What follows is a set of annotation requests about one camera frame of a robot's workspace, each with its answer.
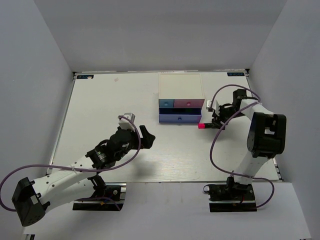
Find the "pink cap black highlighter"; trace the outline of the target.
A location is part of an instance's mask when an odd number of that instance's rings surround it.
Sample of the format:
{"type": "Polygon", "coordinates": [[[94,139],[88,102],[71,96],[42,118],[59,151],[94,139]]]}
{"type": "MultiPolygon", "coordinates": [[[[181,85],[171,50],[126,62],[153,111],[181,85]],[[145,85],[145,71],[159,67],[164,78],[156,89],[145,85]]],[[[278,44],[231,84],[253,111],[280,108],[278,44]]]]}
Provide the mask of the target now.
{"type": "Polygon", "coordinates": [[[212,129],[214,125],[212,123],[199,123],[198,129],[212,129]]]}

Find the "light blue small drawer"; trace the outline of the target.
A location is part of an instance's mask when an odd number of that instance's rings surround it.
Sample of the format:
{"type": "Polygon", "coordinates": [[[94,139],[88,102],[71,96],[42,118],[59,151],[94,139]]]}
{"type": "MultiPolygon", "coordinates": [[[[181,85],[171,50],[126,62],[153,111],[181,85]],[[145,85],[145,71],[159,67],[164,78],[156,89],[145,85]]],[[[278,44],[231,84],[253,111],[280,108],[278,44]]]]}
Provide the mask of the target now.
{"type": "Polygon", "coordinates": [[[173,108],[174,99],[159,99],[158,106],[159,108],[173,108]]]}

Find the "pink small drawer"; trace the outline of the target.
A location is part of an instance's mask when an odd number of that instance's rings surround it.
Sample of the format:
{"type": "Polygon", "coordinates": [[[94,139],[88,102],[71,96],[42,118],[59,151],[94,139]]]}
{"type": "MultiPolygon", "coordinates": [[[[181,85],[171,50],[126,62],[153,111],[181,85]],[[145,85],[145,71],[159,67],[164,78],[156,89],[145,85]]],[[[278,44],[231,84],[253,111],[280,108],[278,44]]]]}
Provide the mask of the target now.
{"type": "Polygon", "coordinates": [[[174,108],[202,108],[205,99],[175,99],[174,108]]]}

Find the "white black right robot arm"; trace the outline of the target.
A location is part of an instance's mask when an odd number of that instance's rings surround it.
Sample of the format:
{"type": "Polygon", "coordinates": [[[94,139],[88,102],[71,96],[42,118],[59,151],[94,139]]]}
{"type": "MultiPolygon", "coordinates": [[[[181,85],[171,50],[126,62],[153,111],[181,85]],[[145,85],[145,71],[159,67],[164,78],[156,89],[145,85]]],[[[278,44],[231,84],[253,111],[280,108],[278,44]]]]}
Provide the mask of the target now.
{"type": "Polygon", "coordinates": [[[287,117],[267,110],[257,95],[247,96],[246,89],[233,93],[233,102],[220,105],[217,100],[207,102],[207,110],[212,112],[214,129],[224,130],[235,118],[247,117],[250,120],[246,140],[247,153],[230,175],[233,182],[225,188],[226,195],[236,200],[252,184],[260,168],[276,155],[283,153],[286,142],[287,117]]]}

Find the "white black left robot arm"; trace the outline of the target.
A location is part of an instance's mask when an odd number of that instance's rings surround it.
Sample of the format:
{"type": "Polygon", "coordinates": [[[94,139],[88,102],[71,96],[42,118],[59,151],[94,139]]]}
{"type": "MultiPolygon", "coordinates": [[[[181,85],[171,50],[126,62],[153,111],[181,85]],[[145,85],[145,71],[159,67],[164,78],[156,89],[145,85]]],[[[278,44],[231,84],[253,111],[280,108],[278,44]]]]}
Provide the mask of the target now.
{"type": "Polygon", "coordinates": [[[24,227],[40,221],[46,213],[69,202],[118,201],[99,175],[99,170],[111,169],[131,150],[150,149],[156,137],[141,125],[142,137],[133,129],[117,128],[109,139],[101,141],[70,166],[70,170],[60,169],[50,175],[29,180],[21,179],[12,196],[12,203],[24,227]]]}

